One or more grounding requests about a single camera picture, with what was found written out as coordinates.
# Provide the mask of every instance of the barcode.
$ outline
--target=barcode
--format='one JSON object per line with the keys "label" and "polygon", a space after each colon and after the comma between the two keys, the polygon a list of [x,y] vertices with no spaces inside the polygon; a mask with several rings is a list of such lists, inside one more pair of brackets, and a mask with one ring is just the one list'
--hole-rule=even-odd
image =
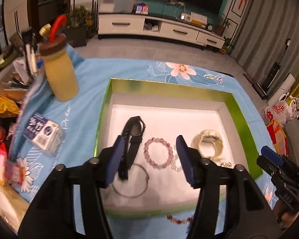
{"label": "barcode", "polygon": [[48,141],[47,138],[45,138],[44,136],[38,136],[37,137],[37,142],[42,145],[45,146],[46,142]]}

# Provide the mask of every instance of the green plant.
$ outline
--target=green plant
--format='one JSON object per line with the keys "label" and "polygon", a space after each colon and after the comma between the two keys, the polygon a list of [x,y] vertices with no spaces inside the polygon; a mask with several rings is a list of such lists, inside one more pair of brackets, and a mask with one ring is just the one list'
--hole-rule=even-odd
{"label": "green plant", "polygon": [[78,28],[86,25],[86,16],[91,15],[92,11],[86,9],[83,5],[80,7],[74,7],[67,13],[67,28]]}
{"label": "green plant", "polygon": [[227,48],[227,49],[229,49],[230,47],[232,47],[233,49],[235,49],[235,46],[233,46],[232,44],[231,44],[231,38],[226,38],[226,37],[224,37],[224,39],[225,39],[225,42],[224,42],[224,45],[223,45],[223,47],[225,47],[225,48]]}
{"label": "green plant", "polygon": [[229,19],[226,18],[225,14],[219,14],[218,15],[217,24],[222,26],[222,27],[225,27],[225,28],[229,28],[229,26],[230,26]]}

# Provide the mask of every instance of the white cylinder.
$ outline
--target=white cylinder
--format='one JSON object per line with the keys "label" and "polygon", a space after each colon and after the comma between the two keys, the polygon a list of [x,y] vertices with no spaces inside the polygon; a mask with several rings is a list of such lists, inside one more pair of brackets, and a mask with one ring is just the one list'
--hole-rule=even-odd
{"label": "white cylinder", "polygon": [[276,93],[267,101],[268,105],[275,105],[279,101],[279,98],[290,90],[295,81],[296,79],[292,76],[291,73],[289,73],[286,80],[278,88],[278,91],[276,91]]}

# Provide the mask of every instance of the gray curtain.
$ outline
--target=gray curtain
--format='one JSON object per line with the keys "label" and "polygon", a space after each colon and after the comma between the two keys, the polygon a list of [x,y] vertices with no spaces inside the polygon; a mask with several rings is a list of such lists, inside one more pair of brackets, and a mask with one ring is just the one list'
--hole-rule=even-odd
{"label": "gray curtain", "polygon": [[286,39],[291,39],[270,96],[289,72],[294,77],[299,73],[299,1],[251,0],[242,23],[230,56],[260,84],[274,62],[280,62]]}

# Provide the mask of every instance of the red handle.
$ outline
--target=red handle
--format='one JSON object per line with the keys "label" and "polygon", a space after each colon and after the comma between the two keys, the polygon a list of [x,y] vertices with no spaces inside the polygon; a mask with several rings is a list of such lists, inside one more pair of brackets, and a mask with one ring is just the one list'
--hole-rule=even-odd
{"label": "red handle", "polygon": [[49,35],[49,41],[50,42],[53,42],[54,41],[54,38],[55,38],[55,34],[56,32],[58,31],[58,29],[64,25],[65,23],[67,22],[67,17],[65,15],[60,15],[58,16],[54,23],[53,23],[53,26],[50,30],[50,35]]}

